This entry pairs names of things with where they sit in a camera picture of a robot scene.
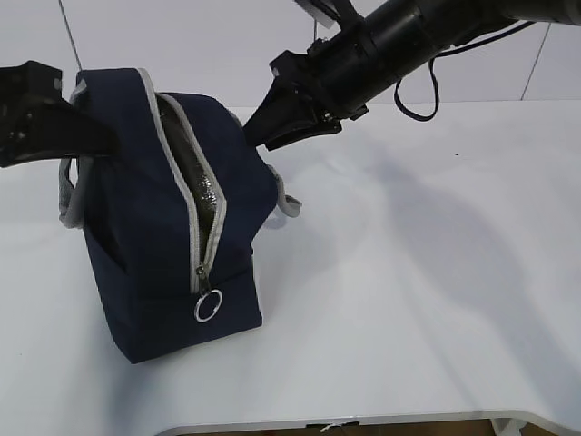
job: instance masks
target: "fabric bag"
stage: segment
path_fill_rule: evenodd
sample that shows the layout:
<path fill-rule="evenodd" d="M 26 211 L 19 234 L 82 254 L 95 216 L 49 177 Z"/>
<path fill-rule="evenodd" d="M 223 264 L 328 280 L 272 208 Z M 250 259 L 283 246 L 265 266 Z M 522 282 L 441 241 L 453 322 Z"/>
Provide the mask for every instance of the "fabric bag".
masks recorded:
<path fill-rule="evenodd" d="M 61 164 L 61 219 L 83 226 L 114 341 L 132 363 L 259 327 L 251 242 L 300 203 L 214 99 L 156 94 L 144 70 L 82 71 L 74 104 L 121 151 Z"/>

